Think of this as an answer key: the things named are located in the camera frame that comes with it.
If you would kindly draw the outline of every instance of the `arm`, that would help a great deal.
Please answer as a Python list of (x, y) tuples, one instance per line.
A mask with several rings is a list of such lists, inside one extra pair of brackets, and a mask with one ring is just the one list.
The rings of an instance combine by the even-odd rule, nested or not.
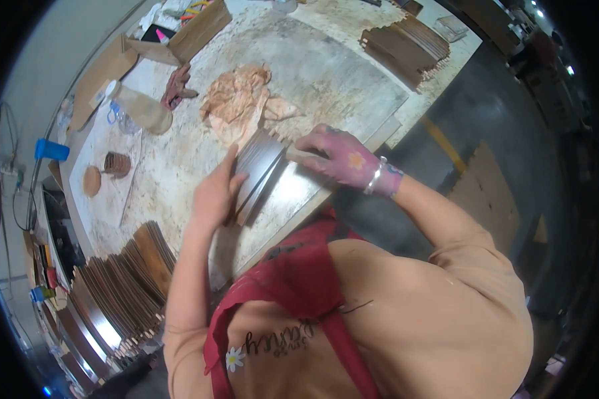
[(482, 231), (463, 209), (406, 174), (393, 199), (433, 246), (460, 241)]
[[(356, 137), (325, 124), (317, 125), (297, 140), (295, 147), (316, 148), (326, 153), (329, 159), (306, 156), (301, 163), (352, 187), (368, 187), (379, 168), (377, 157)], [(391, 165), (384, 167), (374, 192), (394, 199), (434, 246), (458, 241), (482, 230), (459, 206)]]
[(248, 177), (246, 174), (231, 177), (237, 152), (238, 147), (231, 146), (224, 160), (195, 188), (191, 220), (184, 230), (168, 291), (166, 324), (177, 329), (208, 327), (211, 240)]

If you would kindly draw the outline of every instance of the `pink bottle cap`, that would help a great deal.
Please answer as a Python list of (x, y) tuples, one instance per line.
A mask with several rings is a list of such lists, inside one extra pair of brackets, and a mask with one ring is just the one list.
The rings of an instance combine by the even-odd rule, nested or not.
[(155, 29), (155, 33), (158, 34), (158, 39), (160, 40), (160, 42), (162, 41), (163, 38), (167, 37), (167, 35), (164, 35), (162, 33), (162, 31), (160, 31), (160, 29)]

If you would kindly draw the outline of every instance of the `red apron strap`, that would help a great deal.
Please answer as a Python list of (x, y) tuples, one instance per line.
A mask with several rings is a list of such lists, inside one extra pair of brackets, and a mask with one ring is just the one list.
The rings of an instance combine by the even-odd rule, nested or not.
[(215, 399), (235, 397), (226, 371), (228, 327), (247, 301), (280, 305), (296, 319), (317, 320), (337, 358), (365, 398), (379, 398), (379, 390), (337, 307), (343, 295), (326, 245), (298, 248), (263, 262), (240, 277), (211, 318), (204, 342), (204, 374), (211, 373)]
[(337, 358), (364, 398), (379, 399), (379, 389), (359, 353), (357, 343), (343, 322), (343, 316), (336, 309), (319, 319), (319, 324), (331, 343)]

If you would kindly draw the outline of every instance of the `white daisy print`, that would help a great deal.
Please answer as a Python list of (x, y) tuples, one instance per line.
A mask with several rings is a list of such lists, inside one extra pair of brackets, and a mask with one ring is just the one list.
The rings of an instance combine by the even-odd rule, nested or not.
[(231, 347), (231, 350), (226, 353), (226, 369), (231, 370), (231, 373), (235, 372), (235, 366), (244, 366), (242, 363), (242, 359), (244, 359), (247, 355), (243, 355), (242, 348), (239, 347), (237, 350)]

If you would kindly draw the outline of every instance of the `concrete floor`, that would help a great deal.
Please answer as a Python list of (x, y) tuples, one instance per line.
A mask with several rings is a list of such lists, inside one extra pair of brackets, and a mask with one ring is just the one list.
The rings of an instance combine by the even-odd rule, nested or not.
[[(467, 162), (480, 140), (495, 154), (520, 215), (518, 237), (508, 256), (515, 264), (533, 221), (544, 214), (549, 261), (539, 270), (517, 269), (522, 277), (535, 327), (535, 352), (551, 354), (559, 340), (559, 310), (568, 300), (574, 269), (568, 266), (571, 231), (568, 201), (558, 169), (556, 137), (547, 130), (532, 97), (504, 67), (501, 53), (484, 42), (427, 116)], [(390, 151), (380, 148), (395, 166), (447, 194), (459, 177), (452, 161), (421, 124)], [(374, 244), (396, 255), (426, 259), (432, 247), (391, 201), (339, 189), (331, 198), (338, 218)], [(543, 356), (534, 359), (538, 369)], [(162, 367), (141, 382), (128, 398), (168, 397)]]

